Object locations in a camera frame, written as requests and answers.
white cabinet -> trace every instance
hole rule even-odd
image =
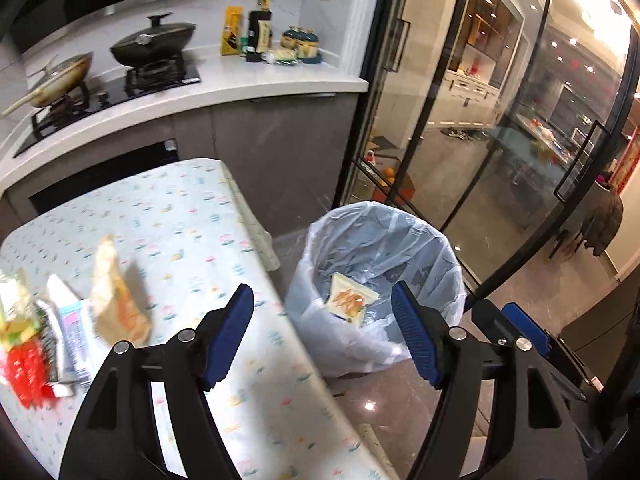
[[[494,126],[494,106],[499,93],[492,86],[447,71],[426,128],[439,130]]]

dining table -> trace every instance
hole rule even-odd
[[[0,269],[23,269],[32,294],[56,274],[88,298],[105,235],[113,237],[122,275],[151,323],[148,345],[195,328],[241,283],[253,289],[252,319],[228,376],[206,393],[241,477],[388,478],[300,343],[268,275],[279,265],[271,237],[221,161],[174,162],[58,206],[8,236]],[[104,355],[92,357],[101,363]],[[83,398],[78,390],[26,409],[0,385],[9,420],[53,478]],[[161,383],[152,383],[152,401],[167,469],[185,476]]]

trash can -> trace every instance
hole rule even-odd
[[[380,295],[366,306],[361,326],[326,309],[334,272]],[[466,298],[460,264],[447,238],[427,222],[359,202],[311,224],[285,308],[325,377],[375,372],[411,357],[391,310],[391,288],[400,280],[450,326],[460,322]]]

wok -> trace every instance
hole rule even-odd
[[[139,68],[178,54],[189,43],[196,26],[193,23],[161,25],[160,20],[170,14],[149,16],[151,27],[129,34],[113,45],[110,50],[116,61]]]
[[[49,61],[42,69],[44,76],[38,80],[27,95],[2,112],[2,117],[7,117],[27,103],[35,108],[44,108],[65,96],[84,80],[93,58],[94,53],[88,52],[65,59],[53,67],[50,66],[51,61]]]

soy sauce bottle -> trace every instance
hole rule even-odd
[[[269,0],[258,0],[258,8],[249,13],[246,60],[249,63],[262,61],[262,53],[271,48],[271,11]]]

